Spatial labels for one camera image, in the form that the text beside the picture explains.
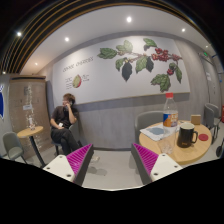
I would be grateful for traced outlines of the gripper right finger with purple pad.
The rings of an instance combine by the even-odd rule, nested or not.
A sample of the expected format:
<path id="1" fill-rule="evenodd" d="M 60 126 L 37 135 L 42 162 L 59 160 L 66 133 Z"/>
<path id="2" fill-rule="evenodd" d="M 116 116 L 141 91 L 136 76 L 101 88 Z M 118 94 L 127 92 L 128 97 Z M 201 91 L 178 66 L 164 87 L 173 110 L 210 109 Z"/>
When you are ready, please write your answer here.
<path id="1" fill-rule="evenodd" d="M 169 155 L 155 152 L 133 143 L 131 153 L 144 185 L 159 180 L 182 169 Z"/>

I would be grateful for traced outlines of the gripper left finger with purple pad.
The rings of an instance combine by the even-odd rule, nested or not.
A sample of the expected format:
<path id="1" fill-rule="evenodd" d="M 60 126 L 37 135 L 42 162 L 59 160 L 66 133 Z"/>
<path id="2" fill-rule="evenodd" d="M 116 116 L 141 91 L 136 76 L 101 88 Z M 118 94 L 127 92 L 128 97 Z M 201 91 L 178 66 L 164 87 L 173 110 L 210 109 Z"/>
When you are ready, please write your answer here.
<path id="1" fill-rule="evenodd" d="M 67 156 L 58 155 L 44 170 L 81 186 L 93 153 L 93 145 L 88 144 Z"/>

